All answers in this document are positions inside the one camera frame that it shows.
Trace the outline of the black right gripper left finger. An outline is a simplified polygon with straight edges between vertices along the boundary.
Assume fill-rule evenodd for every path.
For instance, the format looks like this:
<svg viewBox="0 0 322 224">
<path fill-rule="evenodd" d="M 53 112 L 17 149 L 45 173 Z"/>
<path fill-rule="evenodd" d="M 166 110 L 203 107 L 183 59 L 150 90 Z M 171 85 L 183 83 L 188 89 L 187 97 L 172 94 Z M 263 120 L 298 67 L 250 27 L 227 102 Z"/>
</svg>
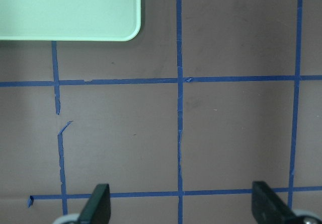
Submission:
<svg viewBox="0 0 322 224">
<path fill-rule="evenodd" d="M 108 224 L 111 218 L 109 184 L 98 184 L 82 209 L 77 223 Z"/>
</svg>

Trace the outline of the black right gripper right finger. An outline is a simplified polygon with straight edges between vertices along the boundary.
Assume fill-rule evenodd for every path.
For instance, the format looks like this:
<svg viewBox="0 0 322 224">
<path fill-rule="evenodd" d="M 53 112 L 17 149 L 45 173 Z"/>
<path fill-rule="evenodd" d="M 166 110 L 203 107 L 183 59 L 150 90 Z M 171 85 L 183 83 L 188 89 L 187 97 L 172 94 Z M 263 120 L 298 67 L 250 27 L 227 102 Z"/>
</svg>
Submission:
<svg viewBox="0 0 322 224">
<path fill-rule="evenodd" d="M 252 183 L 252 215 L 257 223 L 292 223 L 294 212 L 264 181 Z"/>
</svg>

